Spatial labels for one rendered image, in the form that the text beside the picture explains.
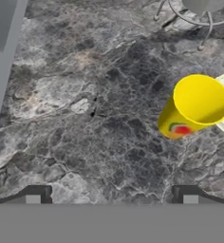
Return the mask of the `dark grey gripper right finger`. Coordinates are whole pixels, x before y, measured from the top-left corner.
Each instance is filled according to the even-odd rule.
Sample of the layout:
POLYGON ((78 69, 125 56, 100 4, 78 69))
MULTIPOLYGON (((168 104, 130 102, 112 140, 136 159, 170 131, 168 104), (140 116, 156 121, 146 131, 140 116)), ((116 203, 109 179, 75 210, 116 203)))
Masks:
POLYGON ((224 204, 224 198, 210 196, 195 185, 174 185, 172 194, 175 204, 224 204))

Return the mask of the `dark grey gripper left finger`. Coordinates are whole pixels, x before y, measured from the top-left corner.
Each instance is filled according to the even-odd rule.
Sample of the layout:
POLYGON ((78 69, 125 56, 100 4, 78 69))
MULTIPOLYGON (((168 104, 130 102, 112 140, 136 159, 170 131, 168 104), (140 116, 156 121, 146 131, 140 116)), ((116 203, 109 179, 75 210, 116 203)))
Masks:
POLYGON ((51 194, 50 185, 29 185, 15 195, 0 198, 0 204, 51 204, 51 194))

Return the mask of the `yellow cup with fruit print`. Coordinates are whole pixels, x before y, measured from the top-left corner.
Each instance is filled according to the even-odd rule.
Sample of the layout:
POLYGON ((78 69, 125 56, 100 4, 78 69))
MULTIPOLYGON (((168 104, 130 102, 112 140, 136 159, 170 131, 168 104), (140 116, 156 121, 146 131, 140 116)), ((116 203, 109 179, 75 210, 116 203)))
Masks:
POLYGON ((208 75, 191 74, 177 82, 158 119, 159 132, 180 139, 224 120, 224 85, 208 75))

